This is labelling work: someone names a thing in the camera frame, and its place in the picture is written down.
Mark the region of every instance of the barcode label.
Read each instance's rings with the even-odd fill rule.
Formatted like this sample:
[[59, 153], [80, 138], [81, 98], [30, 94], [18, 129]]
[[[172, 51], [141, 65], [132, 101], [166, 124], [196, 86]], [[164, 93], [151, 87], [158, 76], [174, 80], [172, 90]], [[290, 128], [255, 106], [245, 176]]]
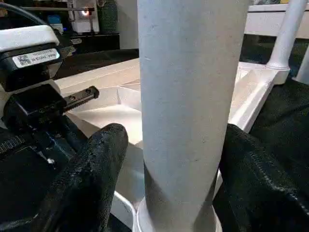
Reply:
[[27, 64], [31, 64], [30, 59], [28, 58], [27, 55], [22, 55], [22, 56], [18, 56], [18, 61], [20, 63], [20, 65], [25, 66]]
[[13, 57], [13, 61], [17, 67], [24, 68], [30, 65], [58, 59], [59, 57], [60, 55], [57, 50], [52, 48]]

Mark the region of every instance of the black cloth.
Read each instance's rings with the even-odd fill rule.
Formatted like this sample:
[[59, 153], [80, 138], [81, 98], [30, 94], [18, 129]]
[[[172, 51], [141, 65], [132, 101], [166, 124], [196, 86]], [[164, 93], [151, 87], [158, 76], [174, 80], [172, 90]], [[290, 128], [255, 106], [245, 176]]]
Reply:
[[224, 231], [309, 231], [309, 86], [275, 86], [250, 134], [229, 125], [214, 206]]

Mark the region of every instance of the white plastic base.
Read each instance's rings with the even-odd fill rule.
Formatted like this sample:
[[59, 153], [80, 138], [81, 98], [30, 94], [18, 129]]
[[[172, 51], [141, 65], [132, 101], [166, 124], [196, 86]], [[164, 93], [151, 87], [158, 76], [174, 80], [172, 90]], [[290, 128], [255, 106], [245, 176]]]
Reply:
[[[215, 219], [215, 222], [214, 222], [215, 227], [216, 227], [215, 232], [222, 232], [222, 226], [221, 226], [220, 220], [213, 208], [212, 210], [213, 210], [214, 219]], [[147, 209], [145, 198], [140, 203], [139, 209], [137, 211], [137, 215], [134, 220], [132, 231], [133, 232], [157, 232], [152, 226], [152, 223], [151, 223], [151, 220], [148, 214], [148, 209]], [[201, 231], [207, 232], [208, 230], [207, 228], [203, 228], [203, 230]]]
[[[288, 72], [240, 62], [228, 122], [249, 132], [273, 86], [283, 84]], [[126, 127], [130, 144], [118, 178], [111, 213], [133, 231], [152, 232], [148, 228], [147, 231], [140, 230], [137, 223], [138, 218], [141, 221], [145, 217], [140, 212], [147, 212], [142, 210], [145, 193], [139, 79], [139, 61], [136, 59], [60, 79], [56, 83], [63, 96], [88, 86], [99, 88], [98, 99], [69, 113], [87, 136], [111, 122]], [[214, 195], [221, 183], [219, 171]], [[220, 231], [219, 220], [217, 224], [217, 231]]]

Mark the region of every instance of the white cylinder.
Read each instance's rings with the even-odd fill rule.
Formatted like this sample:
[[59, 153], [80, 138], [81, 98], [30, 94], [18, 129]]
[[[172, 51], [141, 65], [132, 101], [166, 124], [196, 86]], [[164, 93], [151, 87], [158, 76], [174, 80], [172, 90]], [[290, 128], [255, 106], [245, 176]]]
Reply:
[[299, 68], [296, 81], [309, 85], [309, 46], [307, 47], [303, 62]]
[[290, 0], [267, 67], [271, 69], [289, 68], [289, 57], [306, 4], [307, 0]]
[[139, 0], [142, 232], [213, 232], [248, 1]]

